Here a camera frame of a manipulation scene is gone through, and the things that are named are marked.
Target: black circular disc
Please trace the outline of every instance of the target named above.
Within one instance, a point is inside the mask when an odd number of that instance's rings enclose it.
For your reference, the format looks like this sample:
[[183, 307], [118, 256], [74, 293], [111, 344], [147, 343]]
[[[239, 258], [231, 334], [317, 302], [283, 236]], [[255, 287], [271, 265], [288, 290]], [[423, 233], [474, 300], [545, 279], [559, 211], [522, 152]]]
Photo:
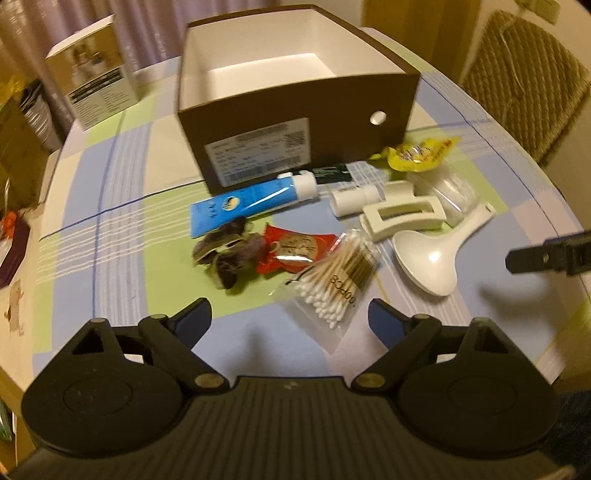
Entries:
[[411, 431], [456, 455], [511, 456], [536, 446], [557, 415], [552, 387], [511, 355], [458, 357], [413, 372], [397, 405]]
[[76, 456], [128, 452], [162, 436], [179, 414], [183, 395], [171, 376], [100, 356], [71, 356], [25, 393], [27, 425], [48, 447]]

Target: plaid tablecloth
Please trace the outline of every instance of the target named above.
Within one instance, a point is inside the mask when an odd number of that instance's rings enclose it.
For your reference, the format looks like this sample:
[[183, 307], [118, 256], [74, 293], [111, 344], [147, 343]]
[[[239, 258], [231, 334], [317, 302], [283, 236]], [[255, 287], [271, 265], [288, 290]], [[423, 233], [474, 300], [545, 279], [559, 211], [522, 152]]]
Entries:
[[[285, 274], [250, 278], [237, 294], [215, 289], [190, 255], [188, 205], [208, 192], [173, 111], [178, 59], [172, 59], [140, 73], [144, 97], [137, 106], [86, 132], [75, 124], [61, 152], [40, 241], [35, 375], [91, 317], [133, 325], [205, 296], [215, 319], [194, 351], [230, 379], [340, 374], [350, 380], [385, 351], [368, 326], [366, 305], [374, 297], [448, 325], [491, 317], [547, 378], [557, 376], [562, 359], [553, 342], [569, 320], [586, 314], [585, 285], [557, 274], [514, 277], [504, 258], [511, 248], [578, 231], [579, 222], [544, 173], [476, 102], [404, 47], [370, 33], [423, 74], [408, 139], [462, 137], [447, 162], [497, 211], [461, 248], [456, 291], [445, 299], [422, 292], [400, 271], [390, 241], [381, 243], [379, 271], [329, 355], [269, 297]], [[363, 161], [350, 169], [359, 184], [381, 185], [387, 176]], [[310, 233], [357, 226], [356, 219], [333, 216], [327, 192], [319, 202], [274, 213], [256, 226], [271, 222]]]

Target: curtain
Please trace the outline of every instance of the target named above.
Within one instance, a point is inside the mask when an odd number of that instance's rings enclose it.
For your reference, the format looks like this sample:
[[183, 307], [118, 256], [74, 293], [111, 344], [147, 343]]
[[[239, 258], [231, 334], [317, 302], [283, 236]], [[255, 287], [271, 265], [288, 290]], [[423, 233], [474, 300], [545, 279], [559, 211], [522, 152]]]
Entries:
[[39, 77], [54, 119], [67, 129], [72, 114], [51, 78], [45, 56], [78, 30], [115, 14], [122, 54], [134, 70], [178, 56], [191, 21], [274, 5], [277, 0], [0, 0], [0, 81], [19, 70]]

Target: red candy wrapper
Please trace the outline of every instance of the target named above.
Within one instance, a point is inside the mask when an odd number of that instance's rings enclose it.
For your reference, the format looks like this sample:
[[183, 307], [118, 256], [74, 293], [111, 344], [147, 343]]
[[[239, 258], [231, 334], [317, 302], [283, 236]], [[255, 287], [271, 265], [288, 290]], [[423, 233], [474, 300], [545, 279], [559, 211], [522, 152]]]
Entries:
[[298, 273], [327, 254], [337, 241], [336, 235], [308, 235], [283, 230], [267, 224], [265, 243], [267, 256], [256, 265], [259, 274], [273, 272], [279, 268]]

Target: cardboard box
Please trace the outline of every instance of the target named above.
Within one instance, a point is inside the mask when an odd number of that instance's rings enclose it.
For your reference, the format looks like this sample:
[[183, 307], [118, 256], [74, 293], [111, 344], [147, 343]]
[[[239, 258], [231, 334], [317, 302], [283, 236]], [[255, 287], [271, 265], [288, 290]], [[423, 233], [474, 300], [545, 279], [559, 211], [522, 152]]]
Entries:
[[38, 203], [49, 152], [43, 147], [17, 103], [0, 105], [0, 209], [10, 178], [8, 207], [18, 210]]
[[314, 5], [187, 26], [177, 114], [211, 194], [402, 141], [419, 72]]
[[85, 130], [138, 102], [135, 79], [125, 65], [114, 16], [55, 45], [46, 63]]

